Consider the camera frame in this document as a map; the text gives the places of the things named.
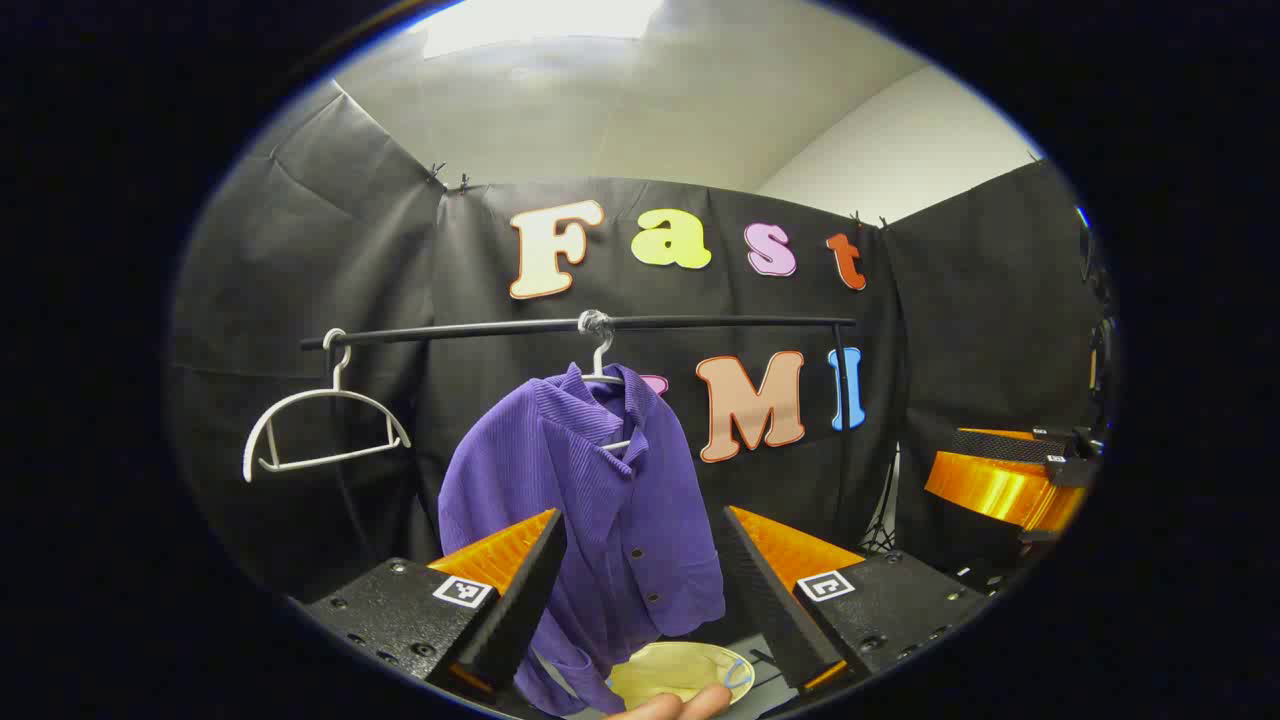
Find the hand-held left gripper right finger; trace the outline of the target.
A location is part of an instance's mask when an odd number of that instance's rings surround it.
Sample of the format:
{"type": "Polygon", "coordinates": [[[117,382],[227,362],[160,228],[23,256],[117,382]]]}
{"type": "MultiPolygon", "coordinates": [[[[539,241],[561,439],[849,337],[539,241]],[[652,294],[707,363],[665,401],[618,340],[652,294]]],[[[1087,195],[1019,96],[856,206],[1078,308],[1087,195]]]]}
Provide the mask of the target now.
{"type": "Polygon", "coordinates": [[[951,637],[991,602],[908,553],[863,556],[760,514],[722,510],[722,564],[786,684],[835,691],[951,637]]]}

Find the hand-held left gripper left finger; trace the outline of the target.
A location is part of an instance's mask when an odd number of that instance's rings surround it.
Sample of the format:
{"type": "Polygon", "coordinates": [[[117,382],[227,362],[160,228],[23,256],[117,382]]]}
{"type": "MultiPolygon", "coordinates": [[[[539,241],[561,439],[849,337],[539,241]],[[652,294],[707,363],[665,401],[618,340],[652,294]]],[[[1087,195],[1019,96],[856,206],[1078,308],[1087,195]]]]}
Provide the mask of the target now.
{"type": "Polygon", "coordinates": [[[566,548],[563,514],[548,509],[430,564],[389,559],[300,611],[402,676],[500,694],[529,653],[566,548]]]}

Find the cream laundry hamper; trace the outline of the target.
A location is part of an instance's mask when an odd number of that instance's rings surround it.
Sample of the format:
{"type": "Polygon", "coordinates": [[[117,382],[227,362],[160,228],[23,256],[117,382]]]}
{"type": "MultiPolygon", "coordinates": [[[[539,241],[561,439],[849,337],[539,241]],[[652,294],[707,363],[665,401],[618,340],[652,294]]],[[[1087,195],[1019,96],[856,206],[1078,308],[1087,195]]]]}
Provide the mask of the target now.
{"type": "Polygon", "coordinates": [[[721,685],[735,703],[754,687],[755,669],[742,655],[718,644],[659,641],[616,665],[605,684],[627,710],[657,694],[691,700],[707,685],[721,685]]]}

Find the purple ribbed shirt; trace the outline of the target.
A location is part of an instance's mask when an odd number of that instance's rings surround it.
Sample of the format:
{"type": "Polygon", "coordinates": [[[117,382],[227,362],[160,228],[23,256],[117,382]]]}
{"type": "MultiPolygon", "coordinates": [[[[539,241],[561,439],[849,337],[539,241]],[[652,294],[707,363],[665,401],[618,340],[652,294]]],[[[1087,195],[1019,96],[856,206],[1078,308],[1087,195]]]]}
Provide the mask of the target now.
{"type": "Polygon", "coordinates": [[[438,496],[453,553],[558,509],[566,551],[515,683],[558,716],[620,714],[614,665],[724,616],[724,579],[692,452],[671,406],[612,364],[526,380],[463,434],[438,496]]]}

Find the white plastic hanger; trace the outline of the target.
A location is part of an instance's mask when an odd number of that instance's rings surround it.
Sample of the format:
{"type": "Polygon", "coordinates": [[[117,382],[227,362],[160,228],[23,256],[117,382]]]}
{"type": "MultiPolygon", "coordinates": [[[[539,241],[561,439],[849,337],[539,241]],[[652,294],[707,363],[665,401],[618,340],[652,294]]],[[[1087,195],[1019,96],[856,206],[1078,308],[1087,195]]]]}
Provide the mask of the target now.
{"type": "Polygon", "coordinates": [[[252,425],[247,439],[244,442],[241,473],[243,482],[250,484],[253,482],[253,474],[257,470],[262,470],[270,474],[280,474],[289,471],[308,470],[314,468],[324,468],[356,460],[360,457],[369,457],[378,454],[387,454],[392,450],[398,448],[412,448],[413,442],[410,438],[410,433],[404,428],[403,423],[396,416],[396,414],[383,402],[360,392],[355,392],[344,387],[343,372],[347,369],[352,360],[353,352],[352,347],[346,346],[342,351],[339,360],[330,369],[330,384],[319,389],[306,389],[298,393],[288,395],[269,406],[252,425]],[[279,446],[276,441],[274,420],[278,414],[288,407],[310,400],[349,400],[364,406],[375,409],[384,420],[387,441],[383,445],[375,445],[366,448],[358,448],[339,454],[330,454],[328,456],[310,457],[297,461],[285,462],[280,460],[279,446]]]}
{"type": "MultiPolygon", "coordinates": [[[[588,387],[591,393],[591,400],[598,401],[602,397],[598,396],[598,391],[605,386],[617,386],[625,389],[626,379],[621,375],[611,374],[605,370],[605,352],[611,348],[614,341],[614,327],[613,320],[605,313],[596,309],[588,309],[579,315],[577,331],[580,334],[591,336],[598,341],[591,360],[591,372],[584,372],[581,374],[582,383],[588,387]]],[[[631,436],[621,437],[616,442],[608,442],[602,446],[602,448],[612,455],[614,455],[620,461],[631,462],[639,457],[637,451],[632,451],[631,436]]]]}

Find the black clothes rack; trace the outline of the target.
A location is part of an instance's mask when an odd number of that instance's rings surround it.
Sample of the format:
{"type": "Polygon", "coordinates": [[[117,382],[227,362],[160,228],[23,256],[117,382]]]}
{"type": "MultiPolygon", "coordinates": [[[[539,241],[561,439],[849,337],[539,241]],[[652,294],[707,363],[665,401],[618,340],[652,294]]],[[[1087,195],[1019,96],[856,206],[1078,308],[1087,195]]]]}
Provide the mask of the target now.
{"type": "MultiPolygon", "coordinates": [[[[852,318],[840,316],[768,316],[768,315],[646,315],[646,316],[611,316],[614,333],[617,331],[686,331],[686,329],[724,329],[724,328],[824,328],[831,332],[835,340],[837,354],[837,388],[842,395],[840,398],[844,424],[849,428],[849,411],[851,400],[845,393],[849,366],[844,356],[844,331],[859,327],[859,322],[852,318]]],[[[454,325],[425,325],[416,328],[369,331],[357,333],[344,333],[333,328],[324,337],[307,338],[300,342],[303,351],[323,351],[325,354],[325,370],[330,378],[330,369],[339,360],[346,346],[371,346],[371,345],[398,345],[398,343],[428,343],[434,340],[463,340],[477,337],[502,337],[517,334],[545,334],[567,333],[577,331],[576,318],[544,319],[530,322],[489,322],[468,323],[454,325]]]]}

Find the black tripod stand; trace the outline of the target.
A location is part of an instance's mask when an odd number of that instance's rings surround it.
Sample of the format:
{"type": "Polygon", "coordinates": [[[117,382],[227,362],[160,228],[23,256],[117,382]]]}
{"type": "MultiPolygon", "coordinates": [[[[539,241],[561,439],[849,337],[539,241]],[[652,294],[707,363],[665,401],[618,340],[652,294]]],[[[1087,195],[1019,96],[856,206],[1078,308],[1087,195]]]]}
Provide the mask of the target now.
{"type": "Polygon", "coordinates": [[[861,539],[861,547],[883,553],[896,546],[896,509],[900,487],[901,446],[895,445],[893,457],[884,477],[879,500],[861,539]]]}

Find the black backdrop cloth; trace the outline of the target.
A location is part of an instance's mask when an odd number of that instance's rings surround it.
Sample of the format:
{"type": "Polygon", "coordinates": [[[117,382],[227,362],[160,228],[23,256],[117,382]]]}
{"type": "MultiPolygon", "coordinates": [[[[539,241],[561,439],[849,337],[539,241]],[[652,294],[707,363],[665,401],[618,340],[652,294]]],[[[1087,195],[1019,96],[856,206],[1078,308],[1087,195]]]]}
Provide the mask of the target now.
{"type": "Polygon", "coordinates": [[[412,448],[340,468],[241,475],[251,425],[328,383],[300,343],[348,332],[570,318],[841,316],[865,420],[832,425],[823,327],[620,331],[608,359],[663,377],[691,455],[707,443],[696,365],[737,357],[759,382],[800,352],[805,436],[698,462],[713,519],[728,503],[859,544],[896,450],[899,542],[932,564],[1009,560],[1016,532],[928,496],[956,427],[1083,424],[1100,310],[1083,232],[1043,163],[884,231],[731,190],[581,178],[444,190],[348,94],[328,87],[239,160],[195,228],[175,292],[169,400],[177,454],[220,541],[266,588],[314,600],[392,555],[440,552],[445,465],[470,427],[535,377],[586,363],[572,331],[362,347],[344,373],[387,404],[412,448]]]}

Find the ceiling light panel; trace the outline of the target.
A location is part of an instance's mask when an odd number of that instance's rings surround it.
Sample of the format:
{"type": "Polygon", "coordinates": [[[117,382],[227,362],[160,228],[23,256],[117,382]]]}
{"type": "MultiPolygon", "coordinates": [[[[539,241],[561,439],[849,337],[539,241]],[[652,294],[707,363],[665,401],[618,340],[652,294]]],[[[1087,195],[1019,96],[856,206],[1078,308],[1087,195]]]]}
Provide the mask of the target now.
{"type": "Polygon", "coordinates": [[[426,59],[540,38],[640,38],[664,0],[460,0],[408,28],[426,59]]]}

